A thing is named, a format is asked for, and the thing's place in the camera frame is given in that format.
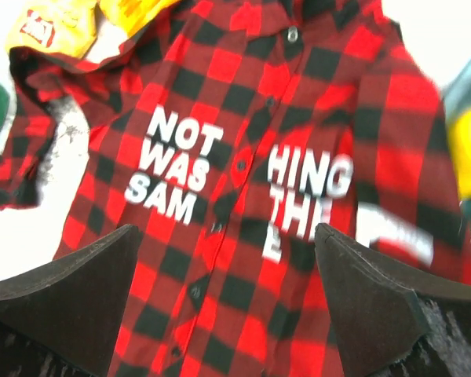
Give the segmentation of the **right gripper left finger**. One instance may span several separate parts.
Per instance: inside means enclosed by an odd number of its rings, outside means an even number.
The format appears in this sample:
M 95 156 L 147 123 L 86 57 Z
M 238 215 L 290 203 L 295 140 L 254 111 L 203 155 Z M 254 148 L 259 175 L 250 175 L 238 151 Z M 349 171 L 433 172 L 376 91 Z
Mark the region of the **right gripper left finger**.
M 141 236 L 124 225 L 0 281 L 0 376 L 105 376 Z

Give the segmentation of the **red black plaid shirt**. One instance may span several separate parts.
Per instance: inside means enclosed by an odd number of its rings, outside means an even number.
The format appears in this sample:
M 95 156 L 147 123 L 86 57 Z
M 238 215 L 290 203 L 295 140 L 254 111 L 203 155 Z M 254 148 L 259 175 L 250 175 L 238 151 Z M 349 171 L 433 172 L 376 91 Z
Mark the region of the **red black plaid shirt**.
M 141 246 L 112 376 L 339 376 L 315 227 L 471 285 L 444 110 L 379 1 L 181 1 L 100 63 L 15 48 L 15 203 L 71 95 L 89 162 L 57 257 Z

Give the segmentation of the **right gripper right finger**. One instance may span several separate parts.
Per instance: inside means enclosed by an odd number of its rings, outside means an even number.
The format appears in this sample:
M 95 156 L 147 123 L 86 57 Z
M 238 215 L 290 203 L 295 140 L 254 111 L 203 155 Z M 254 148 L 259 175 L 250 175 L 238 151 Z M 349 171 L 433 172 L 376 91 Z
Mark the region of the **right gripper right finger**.
M 329 225 L 316 261 L 347 376 L 471 376 L 471 286 L 373 251 Z

